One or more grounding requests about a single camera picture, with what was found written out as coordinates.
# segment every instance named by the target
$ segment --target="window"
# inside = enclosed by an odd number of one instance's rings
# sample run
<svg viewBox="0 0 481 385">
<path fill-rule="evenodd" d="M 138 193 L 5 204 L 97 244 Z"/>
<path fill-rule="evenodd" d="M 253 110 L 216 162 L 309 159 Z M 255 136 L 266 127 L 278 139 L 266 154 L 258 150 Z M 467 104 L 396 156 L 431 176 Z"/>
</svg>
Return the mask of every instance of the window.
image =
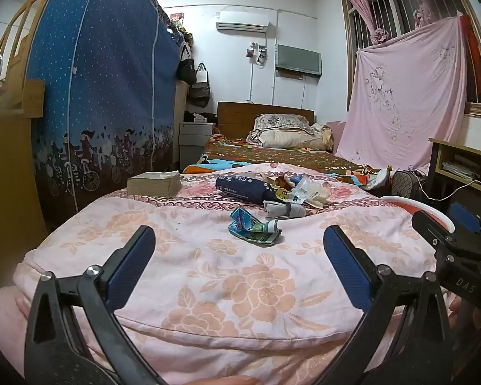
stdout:
<svg viewBox="0 0 481 385">
<path fill-rule="evenodd" d="M 342 0 L 346 15 L 348 57 L 351 93 L 356 52 L 358 48 L 371 45 L 370 32 L 364 20 L 348 0 Z M 472 30 L 466 34 L 467 48 L 467 106 L 465 113 L 481 116 L 481 27 L 468 0 L 429 0 L 436 20 L 456 16 L 458 12 L 468 15 Z M 418 9 L 417 0 L 369 0 L 376 27 L 385 29 L 390 38 L 398 37 L 415 29 L 413 12 Z"/>
</svg>

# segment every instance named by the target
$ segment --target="stack of paper napkins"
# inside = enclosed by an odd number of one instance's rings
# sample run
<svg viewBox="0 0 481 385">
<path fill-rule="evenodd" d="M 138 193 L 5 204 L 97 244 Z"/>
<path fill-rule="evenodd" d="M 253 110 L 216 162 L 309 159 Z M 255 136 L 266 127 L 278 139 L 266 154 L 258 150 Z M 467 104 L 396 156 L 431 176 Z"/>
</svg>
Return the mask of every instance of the stack of paper napkins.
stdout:
<svg viewBox="0 0 481 385">
<path fill-rule="evenodd" d="M 180 173 L 145 172 L 127 181 L 128 195 L 172 198 L 180 191 Z"/>
</svg>

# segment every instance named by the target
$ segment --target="wardrobe cover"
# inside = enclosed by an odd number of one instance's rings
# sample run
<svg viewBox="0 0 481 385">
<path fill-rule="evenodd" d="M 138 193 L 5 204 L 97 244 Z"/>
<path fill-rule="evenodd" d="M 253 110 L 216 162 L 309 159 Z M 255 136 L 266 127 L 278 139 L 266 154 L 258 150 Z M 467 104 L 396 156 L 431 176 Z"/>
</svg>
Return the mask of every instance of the wardrobe cover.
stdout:
<svg viewBox="0 0 481 385">
<path fill-rule="evenodd" d="M 456 141 L 467 64 L 459 17 L 357 52 L 353 96 L 336 155 L 373 168 L 419 168 L 429 138 Z"/>
<path fill-rule="evenodd" d="M 171 163 L 179 44 L 152 0 L 49 0 L 27 78 L 46 82 L 33 121 L 49 229 L 127 178 Z"/>
</svg>

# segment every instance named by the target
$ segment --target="brown patterned bedsheet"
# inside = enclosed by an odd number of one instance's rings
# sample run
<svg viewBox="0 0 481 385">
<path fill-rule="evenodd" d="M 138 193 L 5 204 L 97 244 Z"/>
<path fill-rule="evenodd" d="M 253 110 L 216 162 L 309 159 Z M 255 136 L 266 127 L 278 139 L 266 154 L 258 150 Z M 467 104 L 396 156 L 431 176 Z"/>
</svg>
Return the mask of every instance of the brown patterned bedsheet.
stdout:
<svg viewBox="0 0 481 385">
<path fill-rule="evenodd" d="M 230 141 L 214 135 L 205 146 L 206 160 L 223 159 L 252 164 L 282 163 L 302 166 L 319 172 L 357 170 L 359 165 L 338 158 L 331 153 L 313 149 L 259 148 L 245 140 Z"/>
</svg>

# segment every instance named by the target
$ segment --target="pink floral blanket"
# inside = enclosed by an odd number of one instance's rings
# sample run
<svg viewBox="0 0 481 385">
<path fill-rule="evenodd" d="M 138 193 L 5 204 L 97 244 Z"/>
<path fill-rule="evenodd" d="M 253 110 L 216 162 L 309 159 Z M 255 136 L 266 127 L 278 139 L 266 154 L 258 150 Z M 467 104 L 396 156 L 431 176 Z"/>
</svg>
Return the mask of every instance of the pink floral blanket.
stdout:
<svg viewBox="0 0 481 385">
<path fill-rule="evenodd" d="M 324 229 L 338 224 L 375 263 L 402 275 L 434 270 L 434 250 L 412 229 L 410 214 L 356 186 L 292 165 L 251 165 L 237 173 L 247 171 L 306 173 L 331 183 L 336 202 L 280 221 L 279 243 L 262 249 L 228 232 L 238 206 L 264 219 L 260 207 L 216 190 L 217 175 L 231 170 L 183 175 L 180 197 L 172 200 L 117 191 L 83 209 L 18 265 L 15 299 L 23 319 L 41 273 L 66 277 L 103 264 L 146 224 L 155 230 L 156 251 L 116 316 L 168 383 L 234 374 L 274 385 L 312 382 L 362 316 L 326 257 Z M 106 365 L 83 312 L 77 317 L 93 355 Z M 372 365 L 381 362 L 391 336 L 392 328 Z"/>
</svg>

